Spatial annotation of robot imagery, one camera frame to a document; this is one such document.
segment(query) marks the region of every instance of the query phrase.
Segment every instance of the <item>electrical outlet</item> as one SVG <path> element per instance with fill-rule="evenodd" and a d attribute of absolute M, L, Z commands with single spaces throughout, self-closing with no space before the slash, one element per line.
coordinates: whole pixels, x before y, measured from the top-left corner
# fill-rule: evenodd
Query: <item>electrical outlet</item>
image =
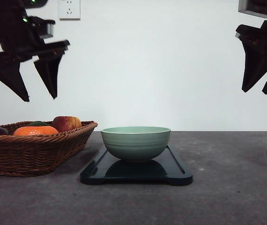
<path fill-rule="evenodd" d="M 62 20 L 80 20 L 80 0 L 59 0 L 59 18 Z"/>

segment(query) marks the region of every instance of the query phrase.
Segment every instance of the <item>tangerine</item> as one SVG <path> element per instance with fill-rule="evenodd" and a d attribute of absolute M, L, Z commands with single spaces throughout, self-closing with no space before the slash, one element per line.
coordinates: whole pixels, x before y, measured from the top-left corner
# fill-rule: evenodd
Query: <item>tangerine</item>
<path fill-rule="evenodd" d="M 40 126 L 40 127 L 20 127 L 13 135 L 26 136 L 26 135 L 54 135 L 58 134 L 58 130 L 51 126 Z"/>

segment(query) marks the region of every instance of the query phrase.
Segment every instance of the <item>gray table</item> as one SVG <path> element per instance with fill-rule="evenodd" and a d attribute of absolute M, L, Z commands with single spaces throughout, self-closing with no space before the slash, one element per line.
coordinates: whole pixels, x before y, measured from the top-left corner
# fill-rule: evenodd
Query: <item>gray table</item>
<path fill-rule="evenodd" d="M 0 225 L 267 225 L 267 132 L 172 132 L 170 144 L 191 185 L 81 184 L 103 145 L 94 132 L 52 174 L 0 176 Z"/>

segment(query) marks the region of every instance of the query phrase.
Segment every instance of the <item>black cutting board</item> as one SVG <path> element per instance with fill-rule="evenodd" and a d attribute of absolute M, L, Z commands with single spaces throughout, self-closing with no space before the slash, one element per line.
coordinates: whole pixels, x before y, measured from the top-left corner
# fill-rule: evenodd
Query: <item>black cutting board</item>
<path fill-rule="evenodd" d="M 99 185 L 115 181 L 165 181 L 171 185 L 188 185 L 192 183 L 193 176 L 170 146 L 161 155 L 145 163 L 125 162 L 103 147 L 82 171 L 81 183 Z"/>

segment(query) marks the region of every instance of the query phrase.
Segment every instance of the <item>ceramic bowl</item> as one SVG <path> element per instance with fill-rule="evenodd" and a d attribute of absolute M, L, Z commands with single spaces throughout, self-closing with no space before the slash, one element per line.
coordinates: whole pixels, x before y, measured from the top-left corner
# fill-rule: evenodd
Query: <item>ceramic bowl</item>
<path fill-rule="evenodd" d="M 127 162 L 146 162 L 159 156 L 170 133 L 163 127 L 115 127 L 101 131 L 108 152 Z"/>

